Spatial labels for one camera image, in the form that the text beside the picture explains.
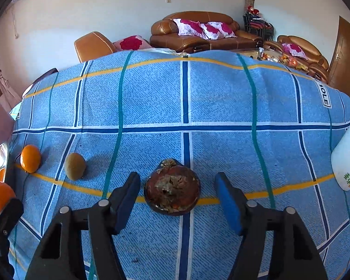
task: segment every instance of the brown leather armchair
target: brown leather armchair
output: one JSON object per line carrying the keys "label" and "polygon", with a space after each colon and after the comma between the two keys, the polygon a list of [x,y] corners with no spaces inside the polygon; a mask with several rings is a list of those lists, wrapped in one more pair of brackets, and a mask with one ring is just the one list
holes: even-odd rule
{"label": "brown leather armchair", "polygon": [[82,36],[74,42],[80,63],[115,53],[117,49],[107,37],[98,31]]}
{"label": "brown leather armchair", "polygon": [[297,44],[300,46],[308,60],[301,57],[295,57],[298,63],[303,64],[308,67],[308,74],[311,77],[317,78],[323,83],[328,84],[328,68],[329,63],[327,59],[321,54],[321,52],[307,40],[297,37],[297,36],[278,36],[276,41],[266,41],[264,42],[264,48],[272,48],[274,50],[284,52],[282,43]]}
{"label": "brown leather armchair", "polygon": [[[218,40],[205,40],[197,36],[179,36],[176,23],[172,19],[186,19],[195,22],[225,22],[234,31],[237,38],[223,38]],[[210,49],[231,50],[238,48],[255,48],[262,45],[262,38],[241,31],[240,26],[230,16],[210,11],[183,11],[171,14],[163,20],[155,22],[151,28],[150,45],[176,50],[180,53],[196,53]]]}

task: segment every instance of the yellow stripe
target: yellow stripe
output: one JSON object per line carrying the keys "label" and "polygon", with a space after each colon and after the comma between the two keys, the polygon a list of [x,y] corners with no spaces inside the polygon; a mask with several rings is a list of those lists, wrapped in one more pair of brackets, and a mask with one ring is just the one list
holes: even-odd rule
{"label": "yellow stripe", "polygon": [[[153,60],[147,60],[147,61],[131,64],[131,65],[127,66],[127,69],[132,69],[132,68],[136,68],[136,67],[140,67],[140,66],[144,66],[144,65],[149,65],[149,64],[158,64],[158,63],[174,62],[174,61],[182,61],[182,60],[184,60],[184,59],[183,58],[153,59]],[[242,66],[232,65],[232,64],[229,64],[229,63],[217,61],[217,60],[214,60],[214,59],[208,59],[208,58],[189,57],[189,58],[187,58],[187,61],[206,62],[206,63],[218,64],[218,65],[229,67],[229,68],[232,68],[232,69],[243,70]],[[308,77],[306,75],[299,74],[299,73],[292,73],[292,72],[288,71],[286,68],[282,68],[282,67],[278,67],[278,66],[266,65],[266,64],[254,64],[254,65],[249,65],[248,66],[248,69],[256,69],[256,68],[267,68],[267,69],[280,70],[282,72],[287,72],[287,73],[294,74],[294,75],[302,77],[302,78],[306,78],[306,79],[312,80],[311,77]],[[118,68],[99,70],[97,72],[84,74],[81,77],[76,77],[76,78],[73,78],[73,79],[61,82],[61,83],[57,83],[57,84],[55,84],[53,86],[53,88],[60,87],[60,86],[63,86],[63,85],[67,85],[67,84],[70,84],[70,83],[73,83],[75,81],[79,81],[79,80],[82,80],[82,79],[85,79],[85,78],[88,78],[88,77],[95,77],[95,76],[100,76],[102,74],[111,74],[111,73],[119,72],[122,69],[123,69],[122,67],[118,67]],[[46,88],[41,89],[39,91],[36,91],[36,92],[34,92],[32,94],[28,94],[24,98],[27,99],[27,98],[30,98],[32,96],[41,94],[43,92],[46,92],[46,91],[50,90],[51,88],[52,88],[51,86],[50,87],[46,87]]]}
{"label": "yellow stripe", "polygon": [[[292,190],[301,190],[301,189],[306,189],[308,187],[323,183],[329,179],[334,178],[334,174],[329,174],[324,177],[317,178],[316,181],[307,181],[307,182],[302,182],[302,183],[297,183],[297,184],[290,184],[290,185],[285,185],[276,189],[273,189],[273,194],[274,195],[279,195],[283,194]],[[250,199],[259,199],[259,198],[268,198],[268,193],[266,191],[263,192],[247,192],[245,194],[245,197],[250,200]],[[214,205],[214,204],[219,204],[219,199],[218,198],[202,198],[198,201],[197,205]]]}
{"label": "yellow stripe", "polygon": [[10,253],[12,254],[12,256],[14,257],[14,259],[17,260],[17,263],[19,264],[19,266],[25,271],[27,272],[27,269],[24,268],[23,264],[21,263],[21,261],[18,260],[17,256],[14,254],[14,252],[11,250],[11,248],[9,249]]}
{"label": "yellow stripe", "polygon": [[[15,164],[17,168],[23,170],[23,168],[21,167],[21,165],[19,164]],[[63,186],[67,189],[70,190],[75,190],[76,192],[81,192],[83,194],[90,194],[93,196],[97,196],[97,197],[101,197],[103,192],[101,190],[96,190],[96,189],[90,189],[87,187],[81,187],[81,186],[77,186],[65,181],[56,181],[53,178],[50,177],[46,177],[43,176],[41,174],[38,173],[32,173],[32,176],[39,178],[43,181],[47,181],[49,183],[53,183],[56,185],[60,185]],[[320,177],[317,178],[316,181],[307,181],[307,182],[302,182],[302,183],[297,183],[297,184],[290,184],[290,185],[285,185],[276,189],[273,189],[273,194],[274,195],[279,195],[279,194],[283,194],[292,190],[301,190],[301,189],[306,189],[308,187],[323,183],[329,179],[334,178],[334,174],[329,174],[327,176],[324,177]],[[266,191],[262,191],[262,192],[248,192],[245,194],[247,199],[260,199],[260,198],[267,198],[268,197],[268,193]],[[145,203],[144,197],[143,196],[138,196],[136,199],[137,203]],[[215,204],[219,204],[219,199],[218,198],[201,198],[197,205],[215,205]]]}

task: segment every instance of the white wall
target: white wall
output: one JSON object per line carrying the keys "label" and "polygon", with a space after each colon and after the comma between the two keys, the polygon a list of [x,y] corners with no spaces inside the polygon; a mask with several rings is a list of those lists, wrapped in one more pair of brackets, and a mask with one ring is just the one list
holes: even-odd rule
{"label": "white wall", "polygon": [[337,40],[339,17],[350,22],[342,0],[255,0],[275,28],[275,37],[296,35],[314,44],[330,63]]}
{"label": "white wall", "polygon": [[21,94],[50,68],[62,70],[77,64],[73,43],[86,33],[99,31],[111,41],[137,34],[149,39],[154,22],[185,10],[221,12],[243,23],[244,3],[245,0],[17,0],[0,18],[0,69]]}

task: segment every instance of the silver bowl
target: silver bowl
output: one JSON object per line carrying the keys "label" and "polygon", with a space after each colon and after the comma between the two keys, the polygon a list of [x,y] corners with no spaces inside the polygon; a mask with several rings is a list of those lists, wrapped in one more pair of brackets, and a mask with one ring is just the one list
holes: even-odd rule
{"label": "silver bowl", "polygon": [[0,145],[0,169],[5,168],[3,182],[7,183],[11,188],[14,184],[14,164],[10,159],[9,145],[8,143],[3,143]]}

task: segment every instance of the red floral pillow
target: red floral pillow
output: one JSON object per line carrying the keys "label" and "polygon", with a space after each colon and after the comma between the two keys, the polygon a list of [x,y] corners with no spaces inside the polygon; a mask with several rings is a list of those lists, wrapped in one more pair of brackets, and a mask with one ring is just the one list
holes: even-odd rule
{"label": "red floral pillow", "polygon": [[220,31],[224,38],[237,37],[235,33],[230,29],[227,23],[223,22],[209,22],[211,26],[215,27]]}
{"label": "red floral pillow", "polygon": [[150,46],[141,36],[138,35],[119,40],[114,42],[113,45],[118,51],[153,48],[153,46]]}
{"label": "red floral pillow", "polygon": [[210,40],[217,40],[217,39],[221,39],[223,38],[223,35],[220,33],[220,31],[211,26],[210,24],[200,24],[203,32],[205,33],[205,35],[210,39]]}
{"label": "red floral pillow", "polygon": [[198,22],[185,19],[174,19],[174,22],[176,23],[179,29],[179,36],[197,36],[202,39],[208,40],[207,36],[205,35]]}

